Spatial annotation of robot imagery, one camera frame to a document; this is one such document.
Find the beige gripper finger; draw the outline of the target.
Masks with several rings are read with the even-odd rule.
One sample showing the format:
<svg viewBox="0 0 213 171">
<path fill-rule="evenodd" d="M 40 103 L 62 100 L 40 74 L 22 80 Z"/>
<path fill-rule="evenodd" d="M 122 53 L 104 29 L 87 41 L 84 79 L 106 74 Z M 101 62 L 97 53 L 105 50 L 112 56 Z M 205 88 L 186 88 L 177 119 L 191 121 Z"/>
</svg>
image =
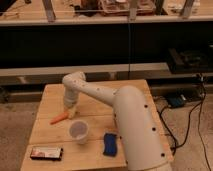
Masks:
<svg viewBox="0 0 213 171">
<path fill-rule="evenodd" d="M 69 119 L 74 118 L 75 115 L 76 115 L 76 113 L 77 113 L 77 108 L 76 108 L 76 107 L 71 107 L 71 108 L 69 108 L 69 109 L 68 109 L 68 118 L 69 118 Z"/>
</svg>

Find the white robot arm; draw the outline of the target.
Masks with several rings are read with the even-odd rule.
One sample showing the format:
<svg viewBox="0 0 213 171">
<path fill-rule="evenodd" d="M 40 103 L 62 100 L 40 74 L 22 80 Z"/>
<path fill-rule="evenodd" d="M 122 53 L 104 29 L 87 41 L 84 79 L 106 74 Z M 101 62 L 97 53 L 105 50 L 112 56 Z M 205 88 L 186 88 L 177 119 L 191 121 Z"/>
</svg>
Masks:
<svg viewBox="0 0 213 171">
<path fill-rule="evenodd" d="M 74 106 L 80 92 L 111 106 L 129 171 L 172 171 L 144 93 L 135 86 L 113 89 L 88 83 L 83 72 L 67 74 L 64 104 Z"/>
</svg>

